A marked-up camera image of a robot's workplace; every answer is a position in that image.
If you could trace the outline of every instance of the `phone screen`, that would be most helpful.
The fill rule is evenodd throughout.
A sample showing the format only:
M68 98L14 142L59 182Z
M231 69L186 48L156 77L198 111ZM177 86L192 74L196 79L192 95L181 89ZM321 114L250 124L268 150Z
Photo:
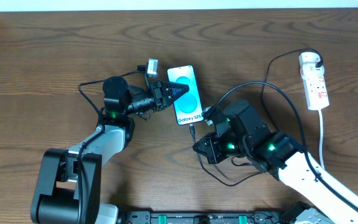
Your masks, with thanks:
M189 92L173 103L178 124L184 125L204 120L201 116L203 109L193 66L187 65L168 69L168 80L189 86Z

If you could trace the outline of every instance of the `charging cable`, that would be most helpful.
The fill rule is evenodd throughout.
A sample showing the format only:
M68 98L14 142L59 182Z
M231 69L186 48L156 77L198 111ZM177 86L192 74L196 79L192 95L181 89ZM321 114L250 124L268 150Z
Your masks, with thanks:
M193 124L190 124L190 134L191 134L191 137L193 137L194 144L196 144L197 143L197 141L196 141L196 130L194 129Z
M318 144L318 156L320 159L320 165L323 169L326 169L323 162L323 136L324 136L324 126L323 126L323 112L318 110L318 116L320 118L320 141Z

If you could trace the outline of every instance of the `wood grain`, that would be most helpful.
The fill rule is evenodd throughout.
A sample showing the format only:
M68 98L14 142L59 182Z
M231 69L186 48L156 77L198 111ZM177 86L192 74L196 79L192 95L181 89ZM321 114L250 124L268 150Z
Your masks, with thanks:
M324 56L331 102L324 110L326 168L358 195L358 9L0 13L0 223L29 223L44 152L93 132L96 114L77 92L80 82L132 71L148 58L160 60L162 80L168 68L191 64L209 106L234 85L262 80L275 56L303 47ZM297 55L281 58L269 81L293 100L316 155L318 115L307 110L298 67ZM127 80L144 86L142 77ZM86 91L103 104L101 85ZM225 104L247 99L266 118L259 94L260 86L241 89ZM299 138L285 100L272 90L266 99L278 125ZM306 201L269 175L233 188L216 182L201 170L188 127L176 125L173 108L135 122L128 148L103 168L104 202L244 211ZM210 128L198 123L196 131L201 138ZM255 172L228 161L217 167L228 182Z

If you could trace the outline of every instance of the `power strip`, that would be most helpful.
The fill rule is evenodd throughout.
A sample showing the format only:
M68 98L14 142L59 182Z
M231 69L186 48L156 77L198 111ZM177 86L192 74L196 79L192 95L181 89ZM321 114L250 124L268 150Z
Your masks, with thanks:
M314 52L304 52L299 56L300 73L309 110L321 110L329 106L324 66L316 68L319 61L320 56Z

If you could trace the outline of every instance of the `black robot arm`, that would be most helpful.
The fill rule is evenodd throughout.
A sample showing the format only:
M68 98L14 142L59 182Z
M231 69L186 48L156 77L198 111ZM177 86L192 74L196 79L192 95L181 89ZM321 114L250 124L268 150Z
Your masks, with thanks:
M193 150L206 156L209 164L217 164L229 156L246 157L261 172L276 179L278 168L302 146L284 132L271 132L246 100L239 100L224 111L208 110L204 117L213 123L215 132L200 139Z
M128 115L164 110L189 91L184 84L149 83L148 76L156 71L154 59L138 66L136 73L145 73L146 89L130 86L122 77L105 80L104 108L95 132L75 146L44 154L31 206L34 223L115 223L117 207L100 203L101 168L131 141L135 123ZM57 187L66 181L77 182L76 189Z

